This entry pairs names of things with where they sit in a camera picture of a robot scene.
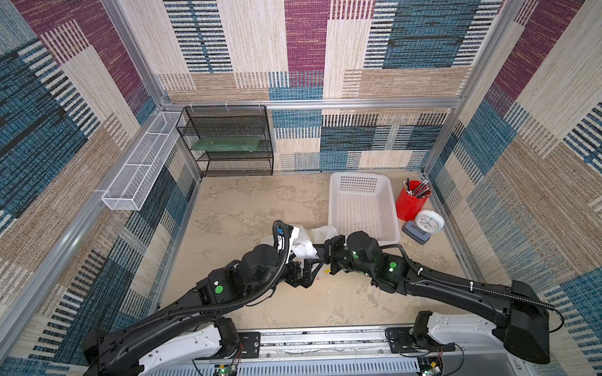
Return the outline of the white plastic bag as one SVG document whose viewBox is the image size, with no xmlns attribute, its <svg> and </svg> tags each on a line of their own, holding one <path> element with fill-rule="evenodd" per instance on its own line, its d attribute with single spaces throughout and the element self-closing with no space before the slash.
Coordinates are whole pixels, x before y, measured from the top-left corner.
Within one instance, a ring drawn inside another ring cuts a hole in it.
<svg viewBox="0 0 602 376">
<path fill-rule="evenodd" d="M 287 261 L 303 262 L 319 259 L 326 263 L 325 242 L 338 235 L 335 227 L 323 226 L 307 230 L 301 225 L 287 225 L 289 235 Z"/>
</svg>

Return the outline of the white perforated plastic basket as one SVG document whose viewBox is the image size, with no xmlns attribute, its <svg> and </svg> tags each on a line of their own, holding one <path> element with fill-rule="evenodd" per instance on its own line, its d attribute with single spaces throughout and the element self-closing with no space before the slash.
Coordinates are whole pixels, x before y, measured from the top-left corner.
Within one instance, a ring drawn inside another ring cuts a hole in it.
<svg viewBox="0 0 602 376">
<path fill-rule="evenodd" d="M 401 236 L 390 179 L 372 173 L 333 173 L 329 225 L 340 235 L 364 231 L 381 245 L 398 243 Z"/>
</svg>

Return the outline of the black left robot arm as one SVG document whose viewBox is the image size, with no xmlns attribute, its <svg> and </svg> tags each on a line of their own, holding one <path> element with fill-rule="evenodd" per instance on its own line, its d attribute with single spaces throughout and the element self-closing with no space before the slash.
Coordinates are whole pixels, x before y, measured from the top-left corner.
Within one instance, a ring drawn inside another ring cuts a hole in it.
<svg viewBox="0 0 602 376">
<path fill-rule="evenodd" d="M 241 341 L 229 313 L 281 282 L 310 287 L 328 262 L 322 245 L 300 263 L 289 249 L 260 244 L 148 318 L 115 332 L 89 332 L 84 341 L 86 374 L 152 375 L 194 358 L 232 357 Z"/>
</svg>

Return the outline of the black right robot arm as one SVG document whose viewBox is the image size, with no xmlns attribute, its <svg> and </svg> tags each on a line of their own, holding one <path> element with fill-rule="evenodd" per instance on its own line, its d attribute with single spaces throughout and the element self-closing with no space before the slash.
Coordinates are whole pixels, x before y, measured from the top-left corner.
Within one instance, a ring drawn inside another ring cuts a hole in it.
<svg viewBox="0 0 602 376">
<path fill-rule="evenodd" d="M 318 257 L 332 274 L 365 274 L 387 293 L 433 299 L 473 313 L 494 324 L 493 336 L 509 353 L 531 363 L 550 363 L 553 307 L 525 282 L 491 285 L 442 273 L 410 259 L 401 245 L 381 246 L 363 231 L 327 240 L 318 246 Z"/>
</svg>

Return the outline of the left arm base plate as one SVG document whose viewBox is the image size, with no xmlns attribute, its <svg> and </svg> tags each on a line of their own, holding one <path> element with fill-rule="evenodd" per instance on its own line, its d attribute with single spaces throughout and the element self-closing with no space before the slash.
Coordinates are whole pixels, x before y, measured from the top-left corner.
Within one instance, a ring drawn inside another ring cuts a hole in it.
<svg viewBox="0 0 602 376">
<path fill-rule="evenodd" d="M 261 345 L 260 332 L 238 332 L 238 344 L 232 359 L 258 359 Z"/>
</svg>

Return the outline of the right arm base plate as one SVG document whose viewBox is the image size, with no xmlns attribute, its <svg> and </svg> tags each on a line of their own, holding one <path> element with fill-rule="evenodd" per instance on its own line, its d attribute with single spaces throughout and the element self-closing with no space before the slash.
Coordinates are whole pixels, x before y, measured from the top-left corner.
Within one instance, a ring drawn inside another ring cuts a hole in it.
<svg viewBox="0 0 602 376">
<path fill-rule="evenodd" d="M 437 354 L 440 351 L 454 352 L 456 346 L 453 344 L 441 344 L 432 339 L 426 332 L 418 332 L 416 335 L 412 327 L 389 327 L 385 330 L 385 338 L 393 354 L 408 354 L 410 356 L 423 357 L 429 354 Z"/>
</svg>

